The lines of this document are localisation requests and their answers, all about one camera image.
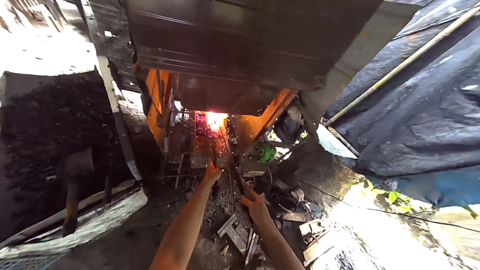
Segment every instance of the metal plate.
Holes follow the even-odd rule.
[[[317,90],[382,0],[128,0],[143,67]]]
[[[179,74],[177,95],[182,106],[189,110],[260,116],[280,90],[245,82]]]

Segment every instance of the wire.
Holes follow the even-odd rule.
[[[272,172],[270,171],[270,168],[267,168],[267,169],[268,169],[268,172],[270,173],[270,184],[273,184]]]
[[[383,213],[387,213],[387,214],[393,214],[393,215],[398,215],[398,216],[404,216],[404,217],[409,217],[409,218],[414,218],[414,219],[418,219],[418,220],[421,220],[421,221],[426,221],[426,222],[431,222],[431,223],[437,223],[437,224],[441,224],[441,225],[448,225],[448,226],[454,226],[454,227],[458,227],[458,228],[462,228],[462,229],[465,229],[465,230],[469,230],[469,231],[473,231],[473,232],[477,232],[477,233],[480,233],[480,231],[477,231],[475,229],[471,229],[471,228],[467,228],[467,227],[463,227],[463,226],[460,226],[460,225],[457,225],[457,224],[450,224],[450,223],[445,223],[445,222],[440,222],[440,221],[432,221],[432,220],[428,220],[428,219],[424,219],[424,218],[419,218],[419,217],[415,217],[415,216],[412,216],[412,215],[408,215],[408,214],[402,214],[402,213],[394,213],[394,212],[389,212],[389,211],[384,211],[384,210],[380,210],[380,209],[372,209],[372,208],[364,208],[364,207],[358,207],[358,206],[353,206],[349,203],[346,203],[344,202],[343,200],[341,200],[340,198],[337,198],[333,195],[330,195],[328,193],[326,193],[325,191],[309,184],[309,183],[305,183],[304,181],[300,181],[300,180],[295,180],[294,181],[297,181],[297,182],[300,182],[302,184],[306,184],[306,185],[309,185],[311,187],[313,187],[314,189],[322,192],[323,194],[325,195],[329,195],[330,197],[333,197],[341,202],[343,202],[344,204],[348,205],[348,206],[351,206],[351,207],[354,207],[354,208],[359,208],[359,209],[367,209],[367,210],[372,210],[372,211],[378,211],[378,212],[383,212]]]

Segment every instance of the coal pile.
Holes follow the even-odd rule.
[[[65,208],[66,185],[56,178],[56,169],[69,154],[92,147],[94,173],[85,179],[80,199],[102,191],[108,171],[114,186],[133,178],[100,76],[59,76],[11,98],[2,113],[1,139],[8,156],[4,170],[12,203],[21,209],[11,216],[16,231]]]

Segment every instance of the hammer head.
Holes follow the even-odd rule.
[[[90,147],[67,156],[57,168],[57,174],[64,179],[91,171],[93,171],[93,160]]]

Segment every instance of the metal rod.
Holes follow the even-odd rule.
[[[330,131],[331,134],[333,134],[333,136],[335,136],[337,139],[339,139],[350,151],[352,151],[352,153],[355,155],[355,156],[359,156],[360,153],[355,150],[355,148],[353,148],[353,146],[347,142],[347,140],[342,137],[342,135],[340,135],[340,133],[338,133],[333,127],[329,126],[327,127],[328,131]]]
[[[235,195],[233,194],[233,182],[230,174],[230,166],[228,167],[228,179],[230,180],[230,193],[232,195],[233,213],[235,214],[237,212],[237,205],[235,204]]]
[[[163,175],[163,176],[159,176],[159,178],[183,177],[183,176],[196,177],[196,176],[204,176],[204,175],[205,175],[205,174],[202,174],[202,173],[196,173],[196,174],[175,174],[175,175]]]
[[[346,112],[348,112],[355,105],[359,104],[360,101],[364,100],[371,93],[373,93],[379,87],[381,87],[386,82],[388,82],[393,76],[397,75],[405,67],[410,65],[413,61],[415,61],[418,57],[420,57],[420,55],[422,55],[424,52],[428,51],[430,48],[432,48],[434,45],[436,45],[438,42],[440,42],[443,38],[445,38],[446,36],[451,34],[453,31],[455,31],[457,28],[459,28],[464,22],[468,21],[471,17],[475,16],[475,14],[478,11],[480,11],[480,2],[477,2],[477,4],[475,4],[470,11],[466,12],[461,17],[456,19],[452,24],[450,24],[442,32],[438,33],[434,38],[432,38],[429,42],[427,42],[420,49],[418,49],[418,51],[414,52],[405,61],[403,61],[396,68],[394,68],[387,75],[385,75],[385,77],[383,77],[380,81],[378,81],[376,84],[374,84],[372,87],[370,87],[367,91],[365,91],[363,94],[361,94],[356,100],[352,101],[344,109],[342,109],[336,115],[334,115],[332,118],[330,118],[330,120],[328,120],[324,124],[324,126],[326,126],[326,127],[330,126],[340,116],[344,115]]]
[[[179,178],[180,178],[180,172],[181,172],[181,166],[183,164],[183,153],[181,155],[181,158],[180,158],[180,164],[179,164],[179,168],[177,169],[177,178],[175,179],[175,188],[178,188],[179,186]]]

